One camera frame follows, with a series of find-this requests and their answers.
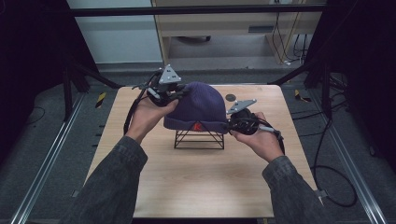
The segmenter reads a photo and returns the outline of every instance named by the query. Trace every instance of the blue hat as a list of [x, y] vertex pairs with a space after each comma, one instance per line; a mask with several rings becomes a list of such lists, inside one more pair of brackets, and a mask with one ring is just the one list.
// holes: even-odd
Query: blue hat
[[227, 133], [226, 109], [220, 93], [202, 82], [189, 83], [185, 88], [189, 93], [164, 117], [163, 126], [171, 130]]

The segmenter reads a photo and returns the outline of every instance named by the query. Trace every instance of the light wood tabletop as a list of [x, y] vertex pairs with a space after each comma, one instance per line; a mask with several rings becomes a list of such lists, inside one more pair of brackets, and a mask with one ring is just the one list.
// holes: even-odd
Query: light wood tabletop
[[[257, 99], [252, 112], [262, 111], [282, 132], [286, 155], [308, 185], [315, 183], [282, 91], [270, 85], [213, 86], [236, 100]], [[140, 90], [119, 89], [88, 176], [122, 137], [128, 110]], [[229, 109], [233, 102], [226, 100]], [[174, 148], [175, 131], [163, 121], [143, 140], [148, 162], [140, 176], [134, 217], [273, 217], [270, 190], [262, 178], [267, 162], [231, 135], [224, 149]]]

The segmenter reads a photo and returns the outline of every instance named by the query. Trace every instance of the person's left hand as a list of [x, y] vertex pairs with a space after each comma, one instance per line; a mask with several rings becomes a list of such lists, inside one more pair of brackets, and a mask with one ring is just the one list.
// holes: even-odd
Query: person's left hand
[[148, 97], [141, 100], [137, 105], [131, 125], [125, 135], [133, 138], [138, 144], [141, 144], [143, 138], [155, 127], [155, 125], [157, 125], [158, 121], [160, 121], [163, 116], [174, 111], [177, 103], [178, 100], [174, 100], [167, 106], [159, 107], [152, 103]]

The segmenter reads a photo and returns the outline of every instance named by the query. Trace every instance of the sleeve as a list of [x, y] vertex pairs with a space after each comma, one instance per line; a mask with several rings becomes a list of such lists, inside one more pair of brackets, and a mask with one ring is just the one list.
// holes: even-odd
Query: sleeve
[[334, 223], [288, 157], [271, 161], [262, 176], [271, 190], [276, 223]]
[[123, 136], [93, 171], [59, 223], [131, 223], [139, 176], [148, 157]]

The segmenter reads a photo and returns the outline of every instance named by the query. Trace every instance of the sleeve cuff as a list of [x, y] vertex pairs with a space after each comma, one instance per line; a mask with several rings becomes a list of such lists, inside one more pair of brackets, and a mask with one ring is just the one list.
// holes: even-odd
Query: sleeve cuff
[[287, 156], [274, 159], [262, 171], [262, 177], [264, 177], [270, 189], [274, 188], [280, 179], [295, 174], [297, 174], [297, 170]]
[[134, 164], [139, 169], [139, 171], [143, 169], [148, 161], [148, 156], [143, 148], [136, 143], [134, 139], [127, 136], [121, 138], [114, 146], [113, 151], [119, 152], [126, 157], [130, 163]]

